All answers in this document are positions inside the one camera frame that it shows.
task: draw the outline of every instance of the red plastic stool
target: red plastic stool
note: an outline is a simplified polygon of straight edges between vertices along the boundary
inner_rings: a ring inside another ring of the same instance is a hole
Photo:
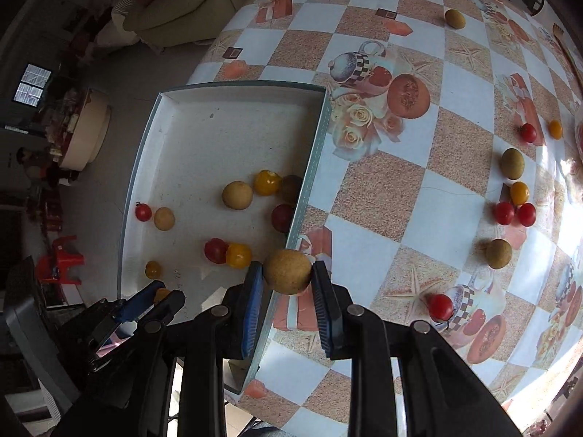
[[[63,244],[76,240],[77,235],[61,236],[52,243],[52,255],[39,258],[35,267],[37,280],[42,283],[81,284],[78,279],[68,277],[68,269],[71,266],[85,264],[85,257],[78,253],[68,253],[63,249]]]

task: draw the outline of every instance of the printed tablecloth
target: printed tablecloth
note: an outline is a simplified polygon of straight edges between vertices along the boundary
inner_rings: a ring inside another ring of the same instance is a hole
[[[447,26],[449,8],[464,29]],[[582,95],[548,31],[506,0],[250,0],[189,83],[236,79],[327,87],[304,250],[331,236],[333,282],[386,320],[430,320],[428,294],[458,294],[442,333],[519,428],[530,425],[583,351]],[[563,139],[550,137],[553,119]],[[518,135],[527,122],[533,144]],[[508,199],[509,147],[524,155],[530,228],[492,218]],[[492,270],[484,247],[497,237],[513,254]],[[326,359],[317,332],[286,328],[270,334],[264,388],[238,405],[294,435],[340,437],[351,365]],[[395,378],[402,418],[397,366]]]

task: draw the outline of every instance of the tiled floor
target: tiled floor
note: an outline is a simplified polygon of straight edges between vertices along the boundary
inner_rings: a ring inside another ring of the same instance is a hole
[[[208,46],[186,44],[157,56],[138,43],[94,62],[89,87],[109,96],[111,120],[101,151],[71,187],[61,189],[63,234],[78,236],[78,268],[86,303],[117,299],[117,262],[129,177],[158,92],[185,85]]]

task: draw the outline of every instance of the sofa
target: sofa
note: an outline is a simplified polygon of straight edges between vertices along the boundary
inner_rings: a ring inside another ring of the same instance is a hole
[[[147,43],[162,48],[212,39],[247,0],[137,0],[123,22]]]

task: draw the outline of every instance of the teapot print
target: teapot print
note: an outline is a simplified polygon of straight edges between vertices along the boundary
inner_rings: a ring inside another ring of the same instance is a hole
[[[500,346],[506,332],[506,321],[502,311],[506,305],[504,290],[496,277],[478,289],[475,286],[477,272],[467,285],[457,284],[447,291],[454,305],[454,315],[448,322],[436,323],[434,327],[458,353],[467,354],[468,363],[482,363],[490,358]]]
[[[346,94],[383,94],[395,63],[396,57],[387,58],[387,48],[375,40],[364,41],[358,52],[340,54],[328,63],[330,76],[341,85],[332,91],[332,100]]]

